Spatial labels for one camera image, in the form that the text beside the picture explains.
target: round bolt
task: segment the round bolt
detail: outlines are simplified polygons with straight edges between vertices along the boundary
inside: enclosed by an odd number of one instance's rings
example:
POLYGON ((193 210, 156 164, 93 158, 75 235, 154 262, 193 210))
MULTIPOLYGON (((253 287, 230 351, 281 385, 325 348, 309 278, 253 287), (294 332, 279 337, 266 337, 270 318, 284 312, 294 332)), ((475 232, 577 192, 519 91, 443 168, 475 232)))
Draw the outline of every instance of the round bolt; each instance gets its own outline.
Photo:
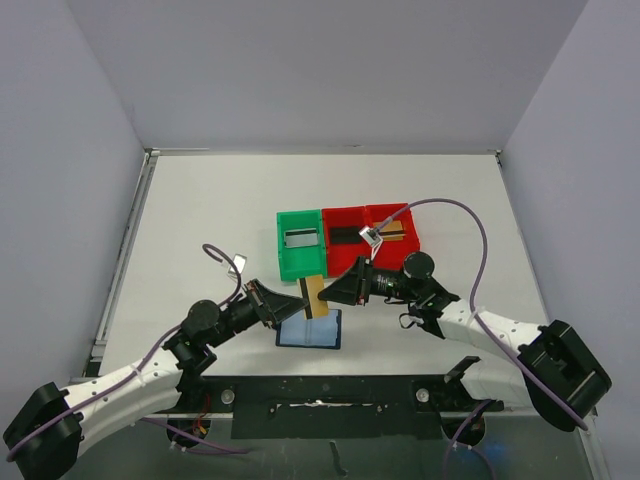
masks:
POLYGON ((230 405, 233 403, 233 401, 236 399, 236 394, 233 393, 233 390, 225 390, 222 392, 222 394, 220 395, 220 400, 222 400, 222 403, 224 403, 225 405, 230 405))
POLYGON ((429 390, 426 388, 420 388, 416 392, 416 398, 420 403, 427 403, 429 401, 429 390))

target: green tray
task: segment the green tray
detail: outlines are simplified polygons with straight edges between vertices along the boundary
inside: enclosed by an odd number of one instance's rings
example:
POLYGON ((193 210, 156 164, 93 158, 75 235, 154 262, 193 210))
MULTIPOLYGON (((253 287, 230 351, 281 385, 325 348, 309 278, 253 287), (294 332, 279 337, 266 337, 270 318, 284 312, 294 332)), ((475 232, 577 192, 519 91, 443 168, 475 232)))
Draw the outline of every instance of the green tray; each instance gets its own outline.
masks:
MULTIPOLYGON (((299 212, 278 212, 278 262, 280 279, 295 282, 310 275, 327 276, 327 249, 322 226, 322 210, 299 212), (296 244, 294 233, 315 230, 317 243, 312 246, 291 246, 296 244)), ((310 235, 300 235, 299 239, 309 239, 310 235)))

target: wall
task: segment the wall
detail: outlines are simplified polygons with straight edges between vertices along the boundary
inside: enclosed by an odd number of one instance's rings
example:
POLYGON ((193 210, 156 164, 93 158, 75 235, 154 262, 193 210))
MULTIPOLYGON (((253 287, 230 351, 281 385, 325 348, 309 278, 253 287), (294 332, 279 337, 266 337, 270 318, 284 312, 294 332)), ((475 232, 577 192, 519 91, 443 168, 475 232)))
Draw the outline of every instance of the wall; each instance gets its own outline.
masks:
POLYGON ((551 316, 613 377, 598 431, 613 478, 640 468, 640 3, 591 0, 505 149, 551 316))
POLYGON ((396 153, 503 147, 586 3, 67 1, 145 146, 396 153))
MULTIPOLYGON (((0 63, 4 431, 36 387, 81 371, 143 152, 61 0, 2 2, 0 63)), ((0 461, 0 478, 21 477, 0 461)))

